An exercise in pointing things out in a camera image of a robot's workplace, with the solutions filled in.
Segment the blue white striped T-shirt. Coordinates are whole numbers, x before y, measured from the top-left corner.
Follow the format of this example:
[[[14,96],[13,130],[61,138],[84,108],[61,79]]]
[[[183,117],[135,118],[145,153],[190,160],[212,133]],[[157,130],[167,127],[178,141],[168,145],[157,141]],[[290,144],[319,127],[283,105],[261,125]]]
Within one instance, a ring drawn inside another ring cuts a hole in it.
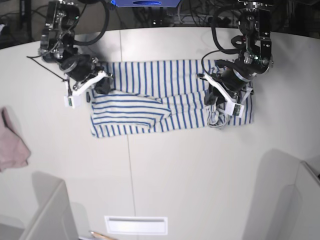
[[[107,138],[197,128],[223,128],[254,121],[253,96],[243,115],[229,116],[225,103],[206,105],[210,84],[198,77],[221,73],[215,60],[109,62],[114,81],[108,94],[91,91],[91,134]]]

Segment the blue box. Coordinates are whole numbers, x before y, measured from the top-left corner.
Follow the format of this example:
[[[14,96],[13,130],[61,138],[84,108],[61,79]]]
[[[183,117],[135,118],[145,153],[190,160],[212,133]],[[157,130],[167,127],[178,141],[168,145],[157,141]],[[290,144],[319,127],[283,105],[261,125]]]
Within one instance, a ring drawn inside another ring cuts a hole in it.
[[[180,0],[111,0],[110,2],[119,8],[129,8],[129,7],[175,8],[180,3]]]

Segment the pink folded cloth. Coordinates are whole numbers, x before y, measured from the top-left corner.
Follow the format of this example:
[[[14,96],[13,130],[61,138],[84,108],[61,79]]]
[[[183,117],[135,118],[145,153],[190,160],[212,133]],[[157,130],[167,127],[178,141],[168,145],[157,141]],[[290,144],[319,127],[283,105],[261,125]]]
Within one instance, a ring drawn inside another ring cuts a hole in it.
[[[0,172],[28,165],[31,152],[16,133],[5,107],[0,109]]]

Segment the white rectangular table inset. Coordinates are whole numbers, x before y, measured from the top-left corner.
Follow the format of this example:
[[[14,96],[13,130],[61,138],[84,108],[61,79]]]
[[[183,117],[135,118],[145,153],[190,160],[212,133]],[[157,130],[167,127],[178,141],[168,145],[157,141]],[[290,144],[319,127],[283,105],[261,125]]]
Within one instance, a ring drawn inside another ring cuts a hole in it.
[[[167,217],[105,216],[109,234],[165,236],[168,234]]]

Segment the wooden stick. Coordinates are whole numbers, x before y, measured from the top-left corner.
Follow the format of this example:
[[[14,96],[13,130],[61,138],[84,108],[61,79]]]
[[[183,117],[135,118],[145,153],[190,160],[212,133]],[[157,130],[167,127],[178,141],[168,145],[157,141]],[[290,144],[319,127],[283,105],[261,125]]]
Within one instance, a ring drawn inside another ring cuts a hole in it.
[[[101,234],[101,233],[98,233],[96,231],[92,231],[90,230],[89,233],[94,237],[94,238],[97,238],[97,239],[100,239],[100,240],[114,240],[113,238],[109,237],[109,236],[106,236],[104,234]]]

